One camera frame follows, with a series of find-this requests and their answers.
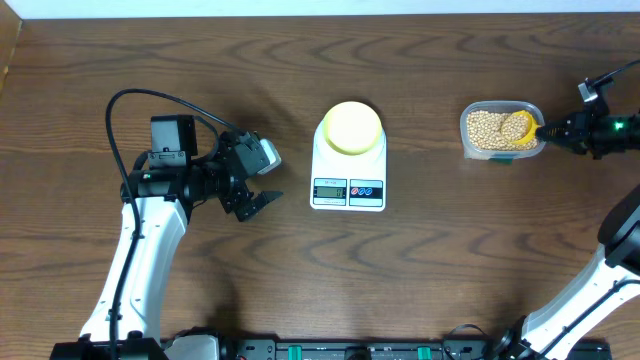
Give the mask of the yellow measuring scoop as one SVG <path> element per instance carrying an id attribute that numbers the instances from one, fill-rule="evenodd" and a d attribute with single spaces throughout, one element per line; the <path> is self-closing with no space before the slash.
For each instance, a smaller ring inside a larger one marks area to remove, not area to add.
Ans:
<path id="1" fill-rule="evenodd" d="M 521 110 L 506 117 L 500 127 L 500 133 L 511 144 L 525 145 L 535 137 L 538 127 L 533 115 Z"/>

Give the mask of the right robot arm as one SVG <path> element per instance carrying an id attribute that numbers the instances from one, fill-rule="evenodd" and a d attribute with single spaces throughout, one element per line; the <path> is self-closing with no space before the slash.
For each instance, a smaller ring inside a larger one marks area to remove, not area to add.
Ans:
<path id="1" fill-rule="evenodd" d="M 639 115 L 612 116 L 604 89 L 610 75 L 578 86 L 584 108 L 536 130 L 539 138 L 593 158 L 637 150 Z M 605 217 L 590 262 L 549 303 L 523 317 L 494 346 L 488 359 L 556 359 L 618 307 L 639 295 L 639 189 Z"/>

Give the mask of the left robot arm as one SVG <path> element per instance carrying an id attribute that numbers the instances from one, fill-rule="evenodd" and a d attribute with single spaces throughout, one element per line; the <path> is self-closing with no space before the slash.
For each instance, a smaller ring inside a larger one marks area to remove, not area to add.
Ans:
<path id="1" fill-rule="evenodd" d="M 246 181 L 278 167 L 281 157 L 271 141 L 242 130 L 216 134 L 213 149 L 199 156 L 198 120 L 152 117 L 151 148 L 121 186 L 121 235 L 99 301 L 79 338 L 55 344 L 52 358 L 218 357 L 218 342 L 209 335 L 163 346 L 160 317 L 171 264 L 195 207 L 217 199 L 244 222 L 280 197 L 278 191 L 254 194 Z"/>

